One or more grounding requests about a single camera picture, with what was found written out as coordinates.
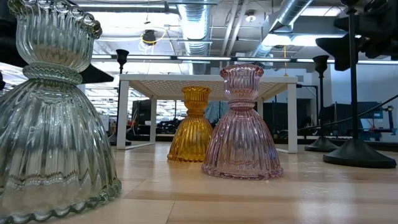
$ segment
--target ribbed glass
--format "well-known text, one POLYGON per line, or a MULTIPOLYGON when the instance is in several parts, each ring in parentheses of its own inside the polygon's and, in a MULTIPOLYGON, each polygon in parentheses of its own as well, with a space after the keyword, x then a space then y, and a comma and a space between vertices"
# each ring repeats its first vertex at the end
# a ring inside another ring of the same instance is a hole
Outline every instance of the ribbed glass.
POLYGON ((29 78, 0 98, 0 224, 82 212, 121 190, 104 127, 77 87, 101 33, 66 1, 10 0, 29 78))
POLYGON ((271 134, 253 110, 259 80, 257 65, 232 65, 222 69, 230 110, 220 119, 209 143, 202 170, 213 176, 268 179, 283 173, 271 134))
POLYGON ((186 86, 184 105, 187 117, 178 126, 167 158, 172 161, 202 162, 213 128, 204 117, 210 89, 203 86, 186 86))

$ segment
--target wooden surface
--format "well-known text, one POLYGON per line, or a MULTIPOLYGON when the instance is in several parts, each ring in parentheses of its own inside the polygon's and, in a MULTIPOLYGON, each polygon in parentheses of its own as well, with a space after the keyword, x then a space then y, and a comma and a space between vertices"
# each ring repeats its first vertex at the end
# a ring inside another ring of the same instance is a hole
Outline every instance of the wooden surface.
POLYGON ((230 180, 203 174, 201 164, 167 162, 169 147, 115 151, 121 198, 50 223, 398 223, 395 169, 336 166, 323 163, 321 153, 299 150, 279 154, 283 178, 230 180))

